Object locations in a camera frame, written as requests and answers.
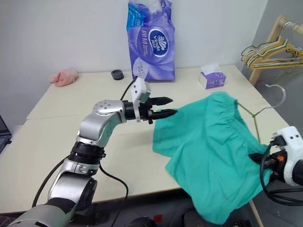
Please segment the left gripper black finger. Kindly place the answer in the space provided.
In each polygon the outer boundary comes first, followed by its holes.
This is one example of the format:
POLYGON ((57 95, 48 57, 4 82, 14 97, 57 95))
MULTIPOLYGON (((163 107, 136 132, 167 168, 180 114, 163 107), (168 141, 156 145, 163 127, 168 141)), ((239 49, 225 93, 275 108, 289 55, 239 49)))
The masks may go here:
POLYGON ((160 105, 166 105, 173 102, 173 100, 169 97, 153 97, 151 98, 151 104, 152 105, 156 105, 156 106, 160 106, 160 105))
POLYGON ((173 116, 176 114, 178 111, 175 109, 163 109, 160 111, 153 112, 152 114, 152 119, 153 120, 158 120, 158 119, 164 119, 173 116))

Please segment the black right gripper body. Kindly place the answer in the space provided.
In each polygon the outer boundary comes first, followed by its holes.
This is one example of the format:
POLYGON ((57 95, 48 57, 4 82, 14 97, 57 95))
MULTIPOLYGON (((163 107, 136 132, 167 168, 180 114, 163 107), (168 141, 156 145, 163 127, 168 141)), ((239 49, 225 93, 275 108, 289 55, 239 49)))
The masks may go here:
POLYGON ((263 164, 263 169, 270 170, 269 182, 284 180, 284 168, 286 165, 286 151, 281 150, 273 154, 267 155, 263 164))

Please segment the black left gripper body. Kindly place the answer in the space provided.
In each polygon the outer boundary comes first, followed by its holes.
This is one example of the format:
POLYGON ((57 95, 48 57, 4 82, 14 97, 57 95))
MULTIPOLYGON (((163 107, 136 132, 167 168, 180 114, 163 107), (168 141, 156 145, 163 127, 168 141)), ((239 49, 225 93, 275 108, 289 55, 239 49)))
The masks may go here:
POLYGON ((144 103, 140 103, 139 114, 141 120, 148 121, 149 124, 153 124, 153 119, 152 119, 153 110, 152 110, 151 98, 148 98, 144 103))

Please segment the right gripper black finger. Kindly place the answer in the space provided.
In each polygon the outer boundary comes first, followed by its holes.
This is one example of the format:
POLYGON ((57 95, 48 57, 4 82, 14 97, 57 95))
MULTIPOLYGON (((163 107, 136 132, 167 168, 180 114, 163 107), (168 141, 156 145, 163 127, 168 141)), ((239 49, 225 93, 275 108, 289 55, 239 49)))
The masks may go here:
POLYGON ((261 164, 262 163, 263 154, 253 153, 253 154, 249 154, 249 157, 256 164, 261 164))

